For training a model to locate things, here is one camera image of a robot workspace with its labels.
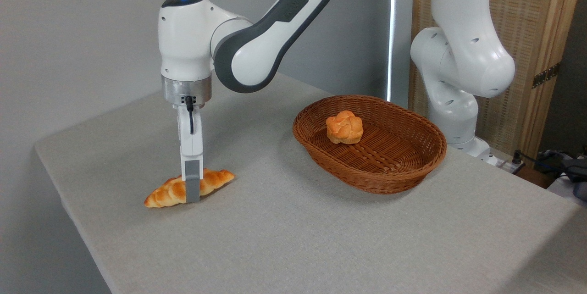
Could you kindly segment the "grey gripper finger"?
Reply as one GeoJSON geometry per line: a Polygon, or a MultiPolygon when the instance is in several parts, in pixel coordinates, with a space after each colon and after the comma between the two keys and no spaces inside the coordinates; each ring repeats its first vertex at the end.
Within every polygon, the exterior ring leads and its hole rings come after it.
{"type": "Polygon", "coordinates": [[[203,155],[186,156],[181,154],[182,179],[185,182],[186,203],[200,200],[200,180],[204,177],[203,155]]]}

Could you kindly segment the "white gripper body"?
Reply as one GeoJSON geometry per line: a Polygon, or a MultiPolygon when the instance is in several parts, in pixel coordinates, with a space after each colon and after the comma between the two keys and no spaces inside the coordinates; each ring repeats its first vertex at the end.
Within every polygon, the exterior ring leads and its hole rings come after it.
{"type": "Polygon", "coordinates": [[[192,112],[185,105],[174,105],[174,108],[177,110],[181,154],[203,154],[203,125],[199,106],[195,106],[192,112]]]}

